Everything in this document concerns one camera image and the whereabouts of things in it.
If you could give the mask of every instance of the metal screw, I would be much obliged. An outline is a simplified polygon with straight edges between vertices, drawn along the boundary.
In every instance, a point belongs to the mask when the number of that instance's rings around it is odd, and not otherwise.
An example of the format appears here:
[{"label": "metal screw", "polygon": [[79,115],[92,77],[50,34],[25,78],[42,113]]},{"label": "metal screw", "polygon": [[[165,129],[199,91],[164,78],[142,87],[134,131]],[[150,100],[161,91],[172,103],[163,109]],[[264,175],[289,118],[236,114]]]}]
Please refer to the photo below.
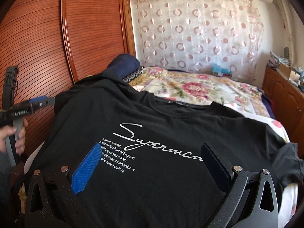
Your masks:
[{"label": "metal screw", "polygon": [[66,172],[69,169],[68,166],[64,165],[63,167],[61,167],[61,171],[62,172]]},{"label": "metal screw", "polygon": [[235,167],[233,167],[233,169],[234,169],[235,171],[238,171],[238,172],[242,171],[241,166],[238,166],[238,165],[236,165]]},{"label": "metal screw", "polygon": [[267,170],[267,169],[263,169],[262,171],[263,171],[263,173],[264,173],[265,175],[268,175],[268,174],[269,174],[269,170]]},{"label": "metal screw", "polygon": [[34,175],[35,175],[35,176],[37,176],[37,175],[39,175],[39,174],[40,174],[40,170],[35,170],[35,171],[34,171]]}]

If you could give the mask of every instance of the human hand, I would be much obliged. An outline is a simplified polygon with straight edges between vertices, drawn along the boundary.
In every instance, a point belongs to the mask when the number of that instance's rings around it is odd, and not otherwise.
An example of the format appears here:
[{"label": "human hand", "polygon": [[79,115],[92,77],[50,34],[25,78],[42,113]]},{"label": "human hand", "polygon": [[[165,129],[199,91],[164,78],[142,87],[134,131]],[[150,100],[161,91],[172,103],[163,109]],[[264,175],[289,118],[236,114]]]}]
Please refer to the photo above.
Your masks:
[{"label": "human hand", "polygon": [[[25,149],[25,128],[28,126],[28,122],[26,119],[23,121],[23,127],[18,133],[18,140],[15,143],[16,147],[16,153],[21,155],[24,153]],[[6,154],[6,144],[5,144],[5,138],[8,136],[11,136],[15,134],[17,128],[16,127],[10,127],[10,126],[4,126],[3,128],[0,128],[0,152]]]}]

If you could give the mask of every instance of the wooden slatted panel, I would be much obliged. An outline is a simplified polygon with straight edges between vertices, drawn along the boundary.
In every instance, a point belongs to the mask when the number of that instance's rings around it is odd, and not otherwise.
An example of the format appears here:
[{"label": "wooden slatted panel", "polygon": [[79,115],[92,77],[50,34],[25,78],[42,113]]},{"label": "wooden slatted panel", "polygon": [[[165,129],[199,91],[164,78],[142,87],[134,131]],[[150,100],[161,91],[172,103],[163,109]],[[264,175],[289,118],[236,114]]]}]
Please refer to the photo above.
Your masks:
[{"label": "wooden slatted panel", "polygon": [[[60,0],[16,0],[0,25],[0,104],[4,74],[19,66],[15,102],[55,96],[72,86],[60,18]],[[53,107],[29,116],[25,152],[30,155],[48,136]]]},{"label": "wooden slatted panel", "polygon": [[78,79],[100,73],[113,58],[127,51],[122,0],[65,0],[65,4],[63,20]]}]

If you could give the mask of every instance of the box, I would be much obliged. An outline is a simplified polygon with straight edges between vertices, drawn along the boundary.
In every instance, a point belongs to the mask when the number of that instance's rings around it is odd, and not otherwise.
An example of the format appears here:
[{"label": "box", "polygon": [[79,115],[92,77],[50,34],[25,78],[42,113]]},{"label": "box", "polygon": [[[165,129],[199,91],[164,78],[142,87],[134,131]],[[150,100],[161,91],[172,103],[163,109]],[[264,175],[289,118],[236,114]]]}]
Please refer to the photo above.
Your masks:
[{"label": "box", "polygon": [[291,69],[289,68],[289,66],[280,63],[279,71],[280,71],[287,79],[289,79],[290,74],[291,74]]},{"label": "box", "polygon": [[291,81],[297,83],[299,81],[299,79],[300,79],[300,75],[292,70],[289,79]]}]

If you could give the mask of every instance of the finger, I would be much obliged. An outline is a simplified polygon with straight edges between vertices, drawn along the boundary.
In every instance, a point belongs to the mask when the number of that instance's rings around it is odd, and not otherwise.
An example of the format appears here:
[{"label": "finger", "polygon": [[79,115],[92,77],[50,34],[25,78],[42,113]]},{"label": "finger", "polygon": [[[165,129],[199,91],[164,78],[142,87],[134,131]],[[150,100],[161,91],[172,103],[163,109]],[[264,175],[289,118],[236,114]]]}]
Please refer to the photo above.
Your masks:
[{"label": "finger", "polygon": [[25,127],[22,127],[22,129],[18,133],[18,139],[21,139],[25,137]]},{"label": "finger", "polygon": [[23,126],[24,126],[24,127],[27,127],[27,126],[28,126],[28,124],[29,124],[29,123],[27,122],[27,120],[26,120],[26,119],[24,119],[24,121],[23,121]]},{"label": "finger", "polygon": [[4,140],[6,137],[16,133],[16,127],[4,126],[0,129],[0,140]]},{"label": "finger", "polygon": [[15,143],[15,147],[18,148],[18,147],[21,147],[23,146],[24,147],[24,144],[25,144],[25,136],[19,140],[16,141]]},{"label": "finger", "polygon": [[24,148],[21,147],[21,148],[16,149],[16,153],[19,154],[19,155],[23,154],[24,153]]}]

